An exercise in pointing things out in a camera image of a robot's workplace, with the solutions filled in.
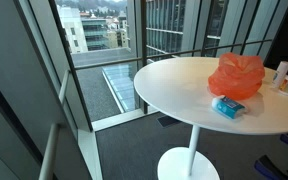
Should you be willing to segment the blue black robot base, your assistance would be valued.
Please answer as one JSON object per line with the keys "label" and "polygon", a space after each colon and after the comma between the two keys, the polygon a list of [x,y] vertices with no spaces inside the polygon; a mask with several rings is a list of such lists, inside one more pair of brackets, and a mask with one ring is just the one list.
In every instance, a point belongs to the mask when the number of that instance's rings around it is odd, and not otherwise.
{"label": "blue black robot base", "polygon": [[[279,141],[288,148],[288,133],[281,134]],[[264,154],[255,160],[254,168],[265,180],[288,180],[288,152]]]}

